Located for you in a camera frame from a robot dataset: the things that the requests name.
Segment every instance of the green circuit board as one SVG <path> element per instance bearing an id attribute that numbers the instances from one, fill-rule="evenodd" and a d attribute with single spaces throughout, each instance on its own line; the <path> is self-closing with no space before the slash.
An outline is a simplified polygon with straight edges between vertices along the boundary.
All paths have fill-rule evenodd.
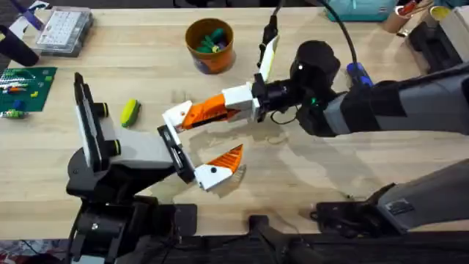
<path id="1" fill-rule="evenodd" d="M 56 67 L 25 67 L 6 69 L 0 78 L 2 84 L 18 82 L 27 84 L 26 91 L 5 94 L 0 92 L 0 111 L 13 109 L 15 100 L 23 101 L 22 111 L 42 111 L 51 88 Z"/>

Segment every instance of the wooden table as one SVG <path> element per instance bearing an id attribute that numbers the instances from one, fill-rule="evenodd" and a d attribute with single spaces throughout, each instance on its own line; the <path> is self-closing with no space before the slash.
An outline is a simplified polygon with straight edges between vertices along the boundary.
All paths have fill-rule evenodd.
<path id="1" fill-rule="evenodd" d="M 190 99 L 201 102 L 223 88 L 253 79 L 262 28 L 271 9 L 93 10 L 95 26 L 77 59 L 43 57 L 38 66 L 59 68 L 43 112 L 22 121 L 0 121 L 0 239 L 65 238 L 79 199 L 65 193 L 67 163 L 81 147 L 75 119 L 73 74 L 81 73 L 96 101 L 109 104 L 118 125 L 129 98 L 143 107 L 139 131 L 155 133 L 165 109 Z M 188 26 L 206 17 L 234 29 L 233 68 L 201 74 L 185 47 Z M 334 89 L 347 88 L 344 65 L 350 52 L 339 26 L 319 8 L 284 8 L 280 43 L 271 79 L 289 77 L 297 47 L 306 40 L 331 45 L 342 67 Z M 375 23 L 349 23 L 358 60 L 375 81 L 419 75 L 403 39 Z M 33 41 L 34 30 L 26 33 Z M 323 139 L 307 135 L 297 122 L 275 125 L 213 123 L 181 134 L 196 165 L 240 143 L 245 174 L 239 184 L 217 193 L 185 185 L 176 175 L 143 193 L 163 202 L 196 203 L 198 234 L 240 234 L 253 213 L 266 213 L 284 232 L 317 232 L 305 215 L 321 201 L 345 194 L 368 197 L 390 182 L 405 182 L 469 156 L 469 137 L 454 133 L 357 133 Z M 467 230 L 467 223 L 432 225 L 423 230 Z"/>

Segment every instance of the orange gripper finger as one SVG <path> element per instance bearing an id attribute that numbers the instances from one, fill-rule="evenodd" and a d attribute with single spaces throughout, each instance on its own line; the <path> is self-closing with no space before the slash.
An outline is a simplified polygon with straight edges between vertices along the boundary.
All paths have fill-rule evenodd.
<path id="1" fill-rule="evenodd" d="M 182 122 L 183 129 L 191 129 L 209 122 L 223 121 L 238 113 L 239 110 L 226 109 L 223 94 L 216 95 L 203 103 L 193 105 Z"/>
<path id="2" fill-rule="evenodd" d="M 207 163 L 208 165 L 221 166 L 230 169 L 233 173 L 236 172 L 237 168 L 241 163 L 243 157 L 243 144 L 235 147 L 229 152 L 221 155 L 213 161 Z"/>

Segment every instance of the clear plastic container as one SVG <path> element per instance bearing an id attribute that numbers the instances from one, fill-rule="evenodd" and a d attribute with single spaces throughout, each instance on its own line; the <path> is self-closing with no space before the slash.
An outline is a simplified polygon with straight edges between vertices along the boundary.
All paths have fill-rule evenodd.
<path id="1" fill-rule="evenodd" d="M 34 41 L 34 50 L 43 56 L 77 57 L 93 24 L 85 7 L 53 7 L 51 16 Z"/>

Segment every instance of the orange cup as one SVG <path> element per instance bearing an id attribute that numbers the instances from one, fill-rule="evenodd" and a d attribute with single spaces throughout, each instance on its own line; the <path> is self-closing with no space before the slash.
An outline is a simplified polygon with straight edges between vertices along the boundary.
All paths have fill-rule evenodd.
<path id="1" fill-rule="evenodd" d="M 204 37 L 210 36 L 216 29 L 225 31 L 226 47 L 219 52 L 206 54 L 196 49 L 201 45 Z M 204 18 L 194 22 L 185 32 L 185 43 L 190 51 L 196 67 L 206 74 L 221 73 L 229 68 L 234 60 L 233 29 L 224 21 L 217 18 Z"/>

